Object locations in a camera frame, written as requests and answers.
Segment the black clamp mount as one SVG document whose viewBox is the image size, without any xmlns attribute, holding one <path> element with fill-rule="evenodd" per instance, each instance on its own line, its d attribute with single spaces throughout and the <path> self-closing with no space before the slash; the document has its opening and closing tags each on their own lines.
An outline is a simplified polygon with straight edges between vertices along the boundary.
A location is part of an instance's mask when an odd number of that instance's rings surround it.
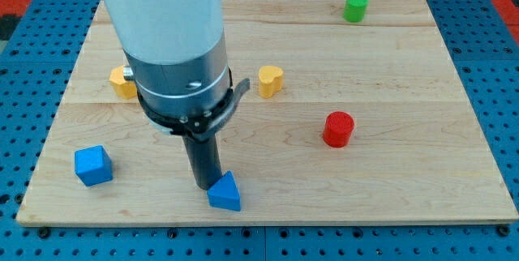
<svg viewBox="0 0 519 261">
<path fill-rule="evenodd" d="M 196 142 L 204 142 L 221 130 L 234 115 L 242 96 L 251 88 L 251 81 L 246 78 L 235 88 L 228 88 L 223 99 L 212 109 L 205 110 L 199 116 L 180 118 L 160 115 L 145 102 L 138 93 L 137 98 L 148 120 L 166 135 L 185 136 Z"/>
</svg>

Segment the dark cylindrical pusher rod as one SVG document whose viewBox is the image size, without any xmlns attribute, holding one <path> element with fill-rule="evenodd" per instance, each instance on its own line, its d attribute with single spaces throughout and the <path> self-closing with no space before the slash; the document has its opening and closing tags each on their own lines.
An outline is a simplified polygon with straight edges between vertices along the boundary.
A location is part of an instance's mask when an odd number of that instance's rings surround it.
<svg viewBox="0 0 519 261">
<path fill-rule="evenodd" d="M 197 141 L 191 137 L 182 138 L 195 183 L 202 190 L 210 189 L 221 177 L 221 163 L 215 136 L 205 141 Z"/>
</svg>

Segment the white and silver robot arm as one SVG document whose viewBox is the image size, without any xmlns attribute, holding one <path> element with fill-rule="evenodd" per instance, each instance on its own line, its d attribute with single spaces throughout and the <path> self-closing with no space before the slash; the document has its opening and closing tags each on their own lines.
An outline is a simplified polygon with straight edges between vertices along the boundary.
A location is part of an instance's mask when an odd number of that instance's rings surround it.
<svg viewBox="0 0 519 261">
<path fill-rule="evenodd" d="M 148 120 L 182 137 L 195 182 L 222 176 L 217 132 L 250 81 L 233 83 L 225 47 L 223 0 L 104 0 Z"/>
</svg>

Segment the yellow block behind arm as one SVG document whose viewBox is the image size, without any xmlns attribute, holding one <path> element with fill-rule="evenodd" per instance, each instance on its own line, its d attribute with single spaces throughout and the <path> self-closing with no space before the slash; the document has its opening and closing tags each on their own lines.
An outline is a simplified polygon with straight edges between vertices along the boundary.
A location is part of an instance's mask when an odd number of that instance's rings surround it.
<svg viewBox="0 0 519 261">
<path fill-rule="evenodd" d="M 118 97 L 129 100 L 137 96 L 137 88 L 133 81 L 125 79 L 123 71 L 124 66 L 114 68 L 110 72 L 109 82 Z"/>
</svg>

